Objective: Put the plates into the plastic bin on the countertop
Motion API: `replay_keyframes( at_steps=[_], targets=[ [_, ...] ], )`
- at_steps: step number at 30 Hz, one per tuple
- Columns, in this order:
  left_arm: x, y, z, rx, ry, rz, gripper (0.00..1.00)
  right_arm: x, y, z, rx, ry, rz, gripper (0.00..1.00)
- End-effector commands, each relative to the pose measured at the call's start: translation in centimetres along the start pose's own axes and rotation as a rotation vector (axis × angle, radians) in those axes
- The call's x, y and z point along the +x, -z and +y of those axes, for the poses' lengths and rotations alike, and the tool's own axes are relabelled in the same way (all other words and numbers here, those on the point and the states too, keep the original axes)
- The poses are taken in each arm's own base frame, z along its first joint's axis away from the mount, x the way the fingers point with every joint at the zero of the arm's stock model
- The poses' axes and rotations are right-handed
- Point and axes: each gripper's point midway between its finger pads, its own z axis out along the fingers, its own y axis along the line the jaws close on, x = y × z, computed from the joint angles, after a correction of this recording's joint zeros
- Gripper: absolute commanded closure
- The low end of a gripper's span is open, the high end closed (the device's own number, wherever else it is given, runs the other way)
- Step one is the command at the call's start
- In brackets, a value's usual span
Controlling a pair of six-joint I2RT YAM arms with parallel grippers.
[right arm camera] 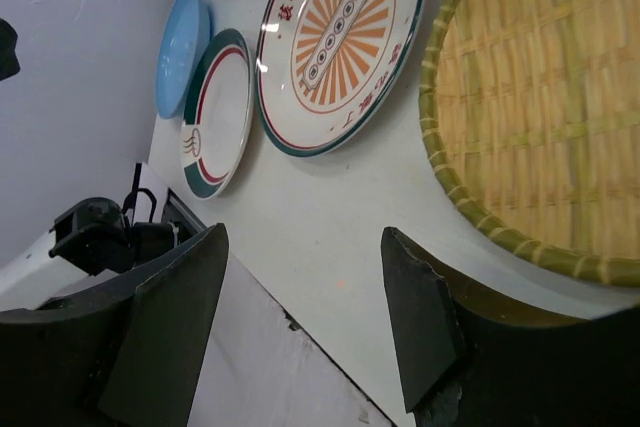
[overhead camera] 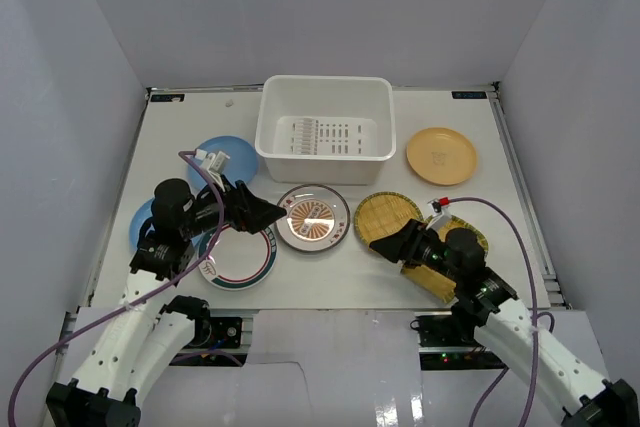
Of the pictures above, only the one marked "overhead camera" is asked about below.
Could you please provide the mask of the white green-rimmed plate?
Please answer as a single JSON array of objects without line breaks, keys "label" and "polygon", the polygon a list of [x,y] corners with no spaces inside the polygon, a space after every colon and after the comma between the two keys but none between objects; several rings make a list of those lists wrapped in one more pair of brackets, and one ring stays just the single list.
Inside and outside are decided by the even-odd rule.
[{"label": "white green-rimmed plate", "polygon": [[278,249],[271,228],[256,234],[225,226],[214,248],[199,265],[204,279],[214,287],[239,291],[256,286],[275,267]]}]

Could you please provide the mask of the orange sunburst pattern plate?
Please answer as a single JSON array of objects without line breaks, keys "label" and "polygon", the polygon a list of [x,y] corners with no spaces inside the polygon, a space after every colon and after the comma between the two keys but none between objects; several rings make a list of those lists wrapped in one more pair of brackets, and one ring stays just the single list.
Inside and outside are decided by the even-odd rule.
[{"label": "orange sunburst pattern plate", "polygon": [[351,212],[335,189],[322,184],[296,186],[279,199],[286,215],[276,223],[283,242],[296,251],[319,253],[337,246],[347,235]]}]

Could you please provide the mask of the yellow plastic plate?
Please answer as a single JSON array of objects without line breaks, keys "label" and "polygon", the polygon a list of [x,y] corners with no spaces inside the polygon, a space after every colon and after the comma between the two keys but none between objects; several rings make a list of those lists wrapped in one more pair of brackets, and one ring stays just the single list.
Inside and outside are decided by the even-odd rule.
[{"label": "yellow plastic plate", "polygon": [[406,157],[419,177],[439,186],[466,182],[474,175],[478,162],[471,141],[444,127],[431,127],[415,133],[406,146]]}]

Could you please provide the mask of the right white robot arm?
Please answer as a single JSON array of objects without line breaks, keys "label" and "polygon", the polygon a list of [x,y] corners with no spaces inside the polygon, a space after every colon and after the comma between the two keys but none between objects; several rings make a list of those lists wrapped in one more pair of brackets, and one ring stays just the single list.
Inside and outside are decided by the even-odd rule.
[{"label": "right white robot arm", "polygon": [[638,399],[624,380],[612,382],[568,350],[485,262],[476,234],[466,228],[440,237],[410,220],[400,231],[370,243],[392,263],[426,266],[455,284],[453,337],[480,344],[533,388],[562,426],[636,426]]}]

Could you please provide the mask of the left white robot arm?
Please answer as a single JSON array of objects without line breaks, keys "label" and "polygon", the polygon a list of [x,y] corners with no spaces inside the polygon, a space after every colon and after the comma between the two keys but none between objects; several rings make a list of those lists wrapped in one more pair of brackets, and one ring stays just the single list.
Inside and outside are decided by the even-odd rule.
[{"label": "left white robot arm", "polygon": [[179,295],[188,268],[203,258],[195,237],[230,227],[258,234],[285,217],[284,208],[225,177],[198,194],[179,178],[157,185],[151,215],[139,232],[118,308],[99,320],[104,330],[66,383],[50,388],[46,406],[57,426],[136,426],[153,384],[187,344],[211,334],[206,301]]}]

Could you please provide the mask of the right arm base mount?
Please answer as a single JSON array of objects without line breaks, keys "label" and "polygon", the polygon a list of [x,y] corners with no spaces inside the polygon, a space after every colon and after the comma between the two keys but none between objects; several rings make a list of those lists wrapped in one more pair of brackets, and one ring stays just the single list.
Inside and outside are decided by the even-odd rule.
[{"label": "right arm base mount", "polygon": [[422,371],[501,370],[505,364],[457,327],[450,314],[415,317]]}]

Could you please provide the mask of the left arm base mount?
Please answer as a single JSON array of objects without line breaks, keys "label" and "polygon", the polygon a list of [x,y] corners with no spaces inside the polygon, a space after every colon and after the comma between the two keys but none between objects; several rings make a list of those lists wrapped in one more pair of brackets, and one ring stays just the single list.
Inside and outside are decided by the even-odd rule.
[{"label": "left arm base mount", "polygon": [[171,366],[181,367],[241,367],[243,353],[243,319],[241,317],[211,317],[198,321],[194,338],[174,357]]}]

